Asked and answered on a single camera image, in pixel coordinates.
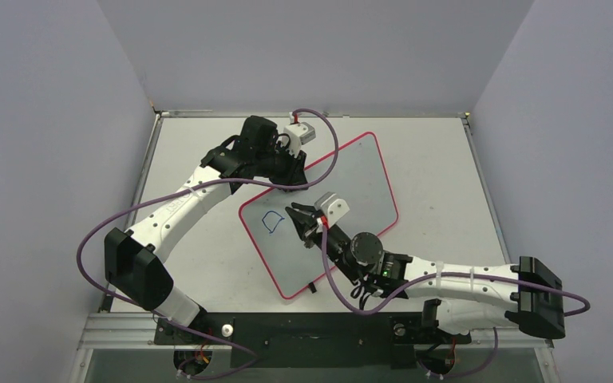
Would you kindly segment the pink-framed whiteboard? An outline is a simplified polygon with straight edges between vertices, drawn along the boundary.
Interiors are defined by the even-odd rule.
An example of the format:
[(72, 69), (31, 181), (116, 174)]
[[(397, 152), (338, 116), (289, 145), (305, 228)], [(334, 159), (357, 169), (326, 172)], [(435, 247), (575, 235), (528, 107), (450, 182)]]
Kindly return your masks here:
[(288, 300), (324, 275), (321, 256), (304, 247), (286, 212), (292, 203), (313, 207), (330, 226), (349, 236), (381, 235), (398, 220), (397, 204), (378, 139), (365, 132), (306, 166), (312, 180), (329, 170), (319, 184), (305, 191), (268, 189), (239, 208), (239, 219), (263, 261), (279, 295)]

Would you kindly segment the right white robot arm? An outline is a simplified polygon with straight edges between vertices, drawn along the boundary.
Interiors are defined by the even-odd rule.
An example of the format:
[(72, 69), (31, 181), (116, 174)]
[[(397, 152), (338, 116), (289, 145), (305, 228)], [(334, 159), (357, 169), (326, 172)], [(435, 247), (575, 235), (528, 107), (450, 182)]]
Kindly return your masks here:
[(325, 267), (335, 265), (353, 283), (356, 314), (368, 313), (370, 296), (383, 304), (420, 299), (418, 329), (430, 341), (490, 327), (552, 340), (566, 335), (562, 281), (537, 258), (493, 267), (430, 261), (387, 251), (369, 232), (348, 236), (333, 212), (300, 203), (286, 212), (305, 247), (317, 247)]

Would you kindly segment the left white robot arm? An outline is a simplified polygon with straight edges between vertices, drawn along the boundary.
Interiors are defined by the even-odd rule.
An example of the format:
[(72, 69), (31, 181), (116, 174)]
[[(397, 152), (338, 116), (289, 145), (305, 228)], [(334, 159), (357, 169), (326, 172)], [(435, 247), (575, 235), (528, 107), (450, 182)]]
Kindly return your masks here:
[(176, 244), (216, 204), (233, 195), (242, 180), (267, 178), (273, 184), (306, 184), (303, 145), (315, 138), (307, 123), (293, 122), (279, 131), (261, 116), (243, 122), (233, 135), (209, 150), (179, 189), (179, 197), (164, 203), (147, 218), (104, 238), (105, 277), (132, 303), (175, 322), (175, 332), (187, 343), (206, 332), (205, 310), (175, 286), (164, 264)]

